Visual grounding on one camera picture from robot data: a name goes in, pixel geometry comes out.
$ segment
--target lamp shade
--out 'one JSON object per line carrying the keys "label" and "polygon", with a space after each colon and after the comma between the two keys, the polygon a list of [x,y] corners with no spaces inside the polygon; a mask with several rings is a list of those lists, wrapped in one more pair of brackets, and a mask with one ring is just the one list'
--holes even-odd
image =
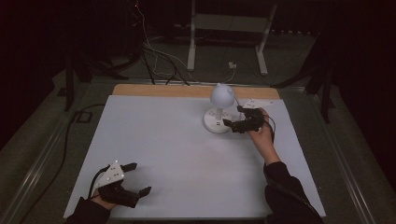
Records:
{"label": "lamp shade", "polygon": [[210,95],[210,102],[218,108],[227,108],[233,105],[235,94],[233,88],[218,83]]}

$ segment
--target white tabletop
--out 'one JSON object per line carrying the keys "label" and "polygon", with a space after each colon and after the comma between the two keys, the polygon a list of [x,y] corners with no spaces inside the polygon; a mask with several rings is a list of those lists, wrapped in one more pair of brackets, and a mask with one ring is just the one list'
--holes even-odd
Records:
{"label": "white tabletop", "polygon": [[[279,157],[325,216],[288,111],[282,100],[271,102],[265,109],[276,122]],[[270,214],[260,154],[245,133],[207,131],[203,115],[211,107],[207,98],[109,96],[64,216],[73,213],[79,197],[87,197],[99,169],[114,161],[137,162],[137,169],[126,173],[125,189],[152,189],[136,208],[117,206],[113,218],[235,219]],[[239,118],[236,105],[229,111]]]}

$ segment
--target black sleeve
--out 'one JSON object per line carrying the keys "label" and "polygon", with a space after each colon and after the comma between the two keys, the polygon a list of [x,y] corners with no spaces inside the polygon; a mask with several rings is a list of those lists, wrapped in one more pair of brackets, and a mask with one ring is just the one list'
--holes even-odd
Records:
{"label": "black sleeve", "polygon": [[79,198],[73,215],[67,218],[65,224],[105,224],[110,217],[110,210],[91,200]]}
{"label": "black sleeve", "polygon": [[[267,182],[271,179],[309,203],[300,180],[290,175],[285,163],[279,161],[268,166],[264,165],[264,173]],[[322,223],[318,214],[314,213],[308,206],[273,186],[265,187],[265,199],[273,211],[273,214],[267,217],[270,224]]]}

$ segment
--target gray floor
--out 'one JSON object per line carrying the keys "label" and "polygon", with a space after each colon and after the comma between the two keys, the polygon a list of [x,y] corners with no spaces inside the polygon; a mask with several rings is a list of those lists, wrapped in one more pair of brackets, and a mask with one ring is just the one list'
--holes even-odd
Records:
{"label": "gray floor", "polygon": [[[194,72],[188,74],[181,63],[177,63],[177,66],[183,77],[191,84],[199,84],[195,80],[201,83],[215,83],[229,80],[232,73],[227,68],[227,63],[236,62],[235,76],[228,83],[265,86],[295,75],[314,41],[315,38],[305,35],[270,35],[264,52],[269,70],[268,77],[261,77],[258,74],[254,49],[249,44],[238,47],[201,44],[197,47]],[[185,39],[180,39],[179,42],[165,44],[161,39],[156,39],[150,43],[155,49],[177,56],[186,62],[188,44]],[[150,58],[150,64],[154,65],[153,58]],[[156,71],[169,73],[172,72],[172,68],[169,64],[158,61]],[[92,83],[78,84],[77,100],[72,110],[93,104],[104,104],[114,86],[120,83],[109,77],[95,74]],[[141,62],[122,74],[130,77],[130,80],[126,81],[129,83],[148,82],[149,78],[147,69]],[[337,88],[332,87],[332,102],[335,108],[330,110],[331,124],[325,124],[318,114],[320,96],[306,95],[302,92],[301,87],[306,84],[306,81],[306,79],[299,81],[279,92],[289,110],[294,129],[317,184],[327,213],[324,218],[325,223],[395,223],[396,196],[382,175],[359,128],[347,111]],[[40,151],[48,147],[53,148],[52,153],[49,154],[49,162],[43,166],[44,172],[31,196],[21,202],[23,210],[17,211],[16,217],[21,217],[26,212],[59,167],[65,139],[65,128],[60,127],[64,127],[70,119],[70,113],[63,112],[64,98],[56,96],[58,90],[64,86],[64,73],[55,77],[54,82],[56,88],[53,93],[47,97],[0,153],[1,214],[4,214],[11,200],[15,198],[18,187]],[[64,168],[24,223],[64,222],[64,209],[102,109],[101,106],[90,109],[93,113],[90,123],[72,124]],[[131,222],[109,221],[109,223]]]}

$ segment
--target hand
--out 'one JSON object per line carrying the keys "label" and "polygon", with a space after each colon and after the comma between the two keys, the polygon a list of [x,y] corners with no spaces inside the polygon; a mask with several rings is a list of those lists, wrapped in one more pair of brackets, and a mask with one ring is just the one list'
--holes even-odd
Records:
{"label": "hand", "polygon": [[249,131],[247,134],[250,136],[251,140],[253,140],[254,145],[264,158],[265,163],[269,165],[270,163],[280,161],[280,158],[277,156],[274,148],[271,127],[268,126],[268,113],[262,108],[260,108],[260,110],[264,114],[267,123],[264,123],[257,132]]}
{"label": "hand", "polygon": [[95,193],[91,197],[91,201],[93,201],[94,203],[99,203],[100,205],[102,205],[107,210],[111,210],[111,209],[113,209],[116,206],[115,203],[108,203],[108,202],[104,201],[100,197],[98,189],[95,191]]}

